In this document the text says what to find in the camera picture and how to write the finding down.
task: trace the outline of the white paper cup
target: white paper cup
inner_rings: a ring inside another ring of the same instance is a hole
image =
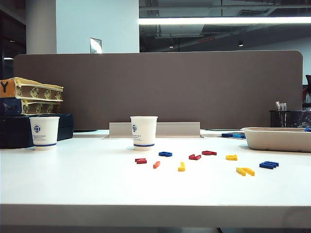
[[[156,140],[157,116],[131,116],[134,150],[151,150]]]
[[[35,150],[51,150],[56,147],[59,116],[30,117]]]

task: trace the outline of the beige tray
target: beige tray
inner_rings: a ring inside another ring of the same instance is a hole
[[[311,132],[302,128],[243,128],[249,148],[311,152]]]

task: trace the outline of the ceiling light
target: ceiling light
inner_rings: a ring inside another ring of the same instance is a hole
[[[140,25],[311,23],[311,17],[140,18]]]

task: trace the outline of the ceiling pipe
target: ceiling pipe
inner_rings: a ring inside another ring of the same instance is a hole
[[[140,6],[139,11],[160,11],[160,10],[202,10],[202,9],[290,9],[290,8],[311,8],[311,4],[300,5],[222,5],[222,6]]]

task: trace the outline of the black pen holder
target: black pen holder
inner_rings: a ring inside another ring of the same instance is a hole
[[[311,111],[270,111],[272,128],[311,128]]]

